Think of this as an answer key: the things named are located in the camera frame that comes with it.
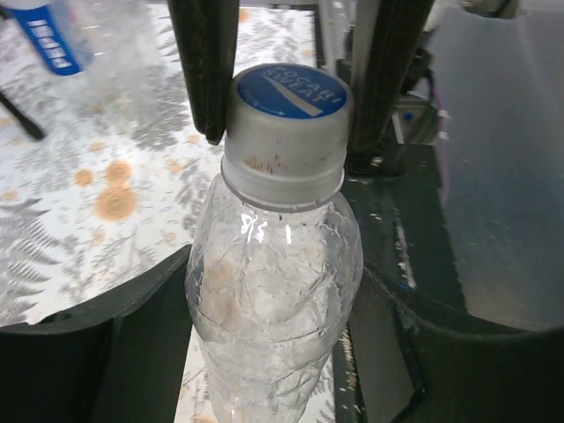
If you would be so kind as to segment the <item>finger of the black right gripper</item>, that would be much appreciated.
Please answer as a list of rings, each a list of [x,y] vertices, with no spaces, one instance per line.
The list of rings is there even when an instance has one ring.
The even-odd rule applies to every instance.
[[[433,0],[356,4],[350,151],[367,152],[380,142],[433,4]]]
[[[239,0],[168,0],[193,123],[211,145],[226,127]]]

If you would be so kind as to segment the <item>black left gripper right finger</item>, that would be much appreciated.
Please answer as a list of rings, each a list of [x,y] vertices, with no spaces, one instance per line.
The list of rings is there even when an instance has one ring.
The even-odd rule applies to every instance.
[[[458,312],[367,264],[335,346],[339,422],[560,422],[563,330]]]

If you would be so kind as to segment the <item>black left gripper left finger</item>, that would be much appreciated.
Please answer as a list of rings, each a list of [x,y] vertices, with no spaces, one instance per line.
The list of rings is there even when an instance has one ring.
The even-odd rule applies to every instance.
[[[172,422],[192,321],[190,248],[39,323],[1,329],[3,422]]]

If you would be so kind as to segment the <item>blue white bottle cap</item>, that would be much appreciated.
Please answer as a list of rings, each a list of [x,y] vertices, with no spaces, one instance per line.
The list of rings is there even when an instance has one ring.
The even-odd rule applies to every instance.
[[[232,82],[221,174],[242,201],[296,212],[329,202],[344,180],[353,95],[313,67],[268,63]]]

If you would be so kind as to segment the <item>clear plastic bottle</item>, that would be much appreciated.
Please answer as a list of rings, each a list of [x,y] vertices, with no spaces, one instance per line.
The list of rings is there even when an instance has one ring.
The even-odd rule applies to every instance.
[[[211,183],[185,279],[220,422],[295,422],[360,286],[363,253],[342,195],[314,210],[264,211]]]

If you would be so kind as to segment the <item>clear bottle blue label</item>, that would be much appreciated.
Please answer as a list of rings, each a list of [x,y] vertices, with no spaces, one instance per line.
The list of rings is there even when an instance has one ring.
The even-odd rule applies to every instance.
[[[84,71],[93,52],[69,1],[2,1],[49,71],[68,77]]]

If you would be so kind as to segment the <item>black music stand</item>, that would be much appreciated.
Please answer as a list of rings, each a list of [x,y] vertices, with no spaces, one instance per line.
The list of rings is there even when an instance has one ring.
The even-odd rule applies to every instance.
[[[0,92],[0,101],[29,137],[35,141],[41,141],[45,138],[44,131],[32,119],[21,112],[3,92]]]

